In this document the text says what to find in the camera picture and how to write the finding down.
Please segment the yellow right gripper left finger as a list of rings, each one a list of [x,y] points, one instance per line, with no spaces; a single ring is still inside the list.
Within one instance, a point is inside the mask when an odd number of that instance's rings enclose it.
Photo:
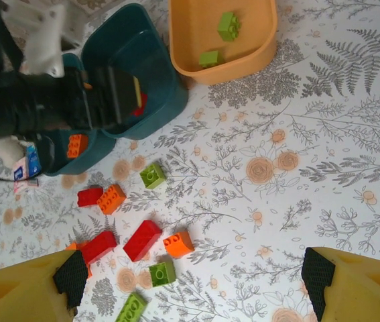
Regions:
[[[73,321],[88,278],[79,250],[0,269],[0,321]]]

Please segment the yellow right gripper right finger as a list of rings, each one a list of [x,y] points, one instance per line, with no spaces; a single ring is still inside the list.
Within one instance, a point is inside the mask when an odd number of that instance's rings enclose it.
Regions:
[[[380,321],[380,260],[306,248],[302,279],[318,321]]]

